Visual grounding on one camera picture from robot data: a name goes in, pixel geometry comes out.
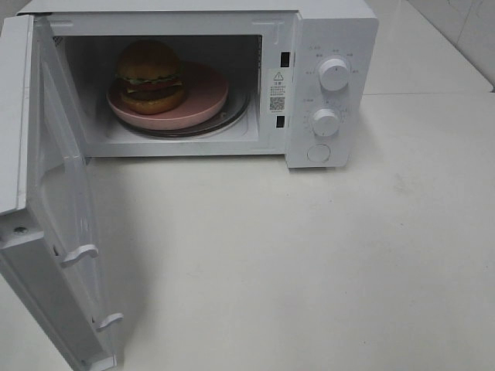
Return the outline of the glass microwave turntable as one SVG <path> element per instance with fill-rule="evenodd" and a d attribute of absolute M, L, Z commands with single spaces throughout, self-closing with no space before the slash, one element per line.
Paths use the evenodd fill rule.
<path fill-rule="evenodd" d="M 147 129 L 136 128 L 125 123 L 117 115 L 116 116 L 125 127 L 132 131 L 136 131 L 139 134 L 148 135 L 152 138 L 194 138 L 201 135 L 214 133 L 216 131 L 221 131 L 232 125 L 243 116 L 249 103 L 250 100 L 248 94 L 235 87 L 233 90 L 228 91 L 227 100 L 224 106 L 221 108 L 220 112 L 215 114 L 211 119 L 191 128 L 174 131 L 150 131 Z"/>

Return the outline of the white microwave oven body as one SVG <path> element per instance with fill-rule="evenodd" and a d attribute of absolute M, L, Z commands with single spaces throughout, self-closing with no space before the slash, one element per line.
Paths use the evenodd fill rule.
<path fill-rule="evenodd" d="M 80 105 L 80 144 L 91 157 L 283 155 L 291 168 L 347 163 L 378 19 L 363 1 L 31 1 L 63 41 Z M 157 39 L 184 61 L 221 72 L 249 96 L 243 116 L 194 138 L 152 138 L 125 127 L 105 103 L 116 56 L 136 39 Z M 318 65 L 342 56 L 349 83 L 326 91 Z M 323 108 L 340 116 L 330 137 L 312 130 Z M 307 151 L 329 146 L 327 162 Z"/>

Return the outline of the upper white round knob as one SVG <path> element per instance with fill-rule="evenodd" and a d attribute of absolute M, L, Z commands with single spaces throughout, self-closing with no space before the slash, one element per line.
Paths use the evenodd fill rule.
<path fill-rule="evenodd" d="M 350 78 L 350 65 L 342 56 L 331 56 L 323 60 L 317 68 L 319 82 L 326 91 L 343 89 Z"/>

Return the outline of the burger with lettuce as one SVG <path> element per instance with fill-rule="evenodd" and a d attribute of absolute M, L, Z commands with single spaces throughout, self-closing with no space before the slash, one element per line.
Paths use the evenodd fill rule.
<path fill-rule="evenodd" d="M 139 40 L 122 50 L 116 84 L 123 104 L 138 114 L 161 114 L 178 107 L 186 96 L 179 57 L 165 43 Z"/>

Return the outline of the round white door button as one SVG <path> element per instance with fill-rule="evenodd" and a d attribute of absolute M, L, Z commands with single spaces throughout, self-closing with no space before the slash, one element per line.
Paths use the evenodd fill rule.
<path fill-rule="evenodd" d="M 324 144 L 317 144 L 313 145 L 308 151 L 307 151 L 307 158 L 311 162 L 327 162 L 329 160 L 331 154 L 331 150 L 329 146 L 324 145 Z"/>

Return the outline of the white microwave door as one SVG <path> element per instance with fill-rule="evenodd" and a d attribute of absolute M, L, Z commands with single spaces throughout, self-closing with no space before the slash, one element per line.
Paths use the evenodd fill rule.
<path fill-rule="evenodd" d="M 44 16 L 1 34 L 1 273 L 74 370 L 117 364 L 63 41 Z"/>

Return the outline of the pink round plate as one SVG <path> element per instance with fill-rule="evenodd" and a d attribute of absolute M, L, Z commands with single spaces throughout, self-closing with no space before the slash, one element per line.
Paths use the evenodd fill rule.
<path fill-rule="evenodd" d="M 114 83 L 107 93 L 113 112 L 125 123 L 150 131 L 174 131 L 191 128 L 211 119 L 224 106 L 229 91 L 227 78 L 214 68 L 195 62 L 183 63 L 181 81 L 185 87 L 183 102 L 158 114 L 140 114 L 125 106 Z"/>

